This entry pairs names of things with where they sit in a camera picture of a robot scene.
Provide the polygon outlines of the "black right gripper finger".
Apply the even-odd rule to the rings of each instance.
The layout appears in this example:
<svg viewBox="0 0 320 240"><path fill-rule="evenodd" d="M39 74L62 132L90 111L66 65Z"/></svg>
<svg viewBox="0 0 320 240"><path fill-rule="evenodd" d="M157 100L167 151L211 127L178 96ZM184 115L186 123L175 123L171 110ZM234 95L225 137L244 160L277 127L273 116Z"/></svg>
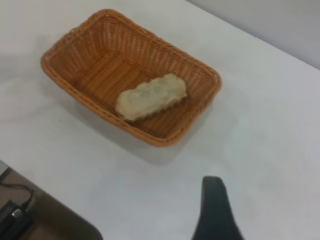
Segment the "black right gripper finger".
<svg viewBox="0 0 320 240"><path fill-rule="evenodd" d="M222 179L205 176L201 185L200 215L194 240L242 240Z"/></svg>

